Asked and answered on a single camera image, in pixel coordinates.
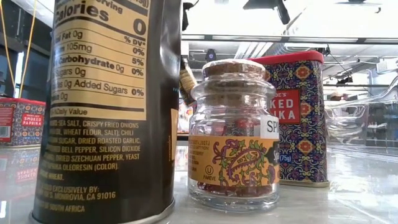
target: black spice can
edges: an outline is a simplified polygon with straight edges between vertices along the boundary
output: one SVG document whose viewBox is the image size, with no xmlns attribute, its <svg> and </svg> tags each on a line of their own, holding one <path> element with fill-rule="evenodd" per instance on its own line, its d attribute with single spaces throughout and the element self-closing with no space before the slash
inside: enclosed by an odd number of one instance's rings
<svg viewBox="0 0 398 224">
<path fill-rule="evenodd" d="M 153 223 L 172 211 L 180 4 L 55 1 L 32 223 Z"/>
</svg>

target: spice jar label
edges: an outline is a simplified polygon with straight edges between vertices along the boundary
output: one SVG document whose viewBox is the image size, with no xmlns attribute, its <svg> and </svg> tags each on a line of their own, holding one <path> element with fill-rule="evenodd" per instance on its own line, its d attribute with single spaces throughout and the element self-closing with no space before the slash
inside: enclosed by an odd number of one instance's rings
<svg viewBox="0 0 398 224">
<path fill-rule="evenodd" d="M 279 119 L 274 116 L 261 115 L 260 137 L 262 139 L 279 139 Z"/>
<path fill-rule="evenodd" d="M 188 175 L 193 180 L 228 187 L 279 182 L 279 136 L 190 136 L 189 148 Z"/>
</svg>

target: red tin lid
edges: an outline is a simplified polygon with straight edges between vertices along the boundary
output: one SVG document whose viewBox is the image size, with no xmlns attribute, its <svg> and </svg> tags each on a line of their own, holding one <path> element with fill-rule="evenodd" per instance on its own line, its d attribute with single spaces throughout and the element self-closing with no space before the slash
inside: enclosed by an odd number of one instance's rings
<svg viewBox="0 0 398 224">
<path fill-rule="evenodd" d="M 33 105 L 45 106 L 45 102 L 37 100 L 27 100 L 23 98 L 2 98 L 0 99 L 0 103 L 30 103 Z"/>
<path fill-rule="evenodd" d="M 291 63 L 298 62 L 302 60 L 312 60 L 323 63 L 323 55 L 314 50 L 310 50 L 307 52 L 298 52 L 292 54 L 283 54 L 283 55 L 272 55 L 265 56 L 261 58 L 249 58 L 248 60 L 252 60 L 253 62 L 260 63 L 262 65 L 273 65 L 277 63 Z"/>
</svg>

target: smoked paprika tin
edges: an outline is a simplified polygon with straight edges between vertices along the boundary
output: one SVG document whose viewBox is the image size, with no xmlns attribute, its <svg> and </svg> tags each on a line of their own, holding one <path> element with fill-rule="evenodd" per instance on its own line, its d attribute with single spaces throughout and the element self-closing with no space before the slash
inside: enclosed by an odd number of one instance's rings
<svg viewBox="0 0 398 224">
<path fill-rule="evenodd" d="M 323 55 L 314 52 L 251 59 L 277 89 L 269 108 L 279 118 L 281 184 L 329 185 L 323 102 Z"/>
<path fill-rule="evenodd" d="M 45 103 L 0 99 L 0 146 L 34 147 L 42 142 Z"/>
</svg>

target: cork lid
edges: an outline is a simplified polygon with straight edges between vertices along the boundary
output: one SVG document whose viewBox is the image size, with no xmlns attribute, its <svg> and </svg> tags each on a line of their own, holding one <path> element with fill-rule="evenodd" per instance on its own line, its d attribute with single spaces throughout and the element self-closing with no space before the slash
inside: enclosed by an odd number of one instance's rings
<svg viewBox="0 0 398 224">
<path fill-rule="evenodd" d="M 202 68 L 203 79 L 212 76 L 245 76 L 263 80 L 266 70 L 257 62 L 245 59 L 224 59 L 209 62 Z"/>
</svg>

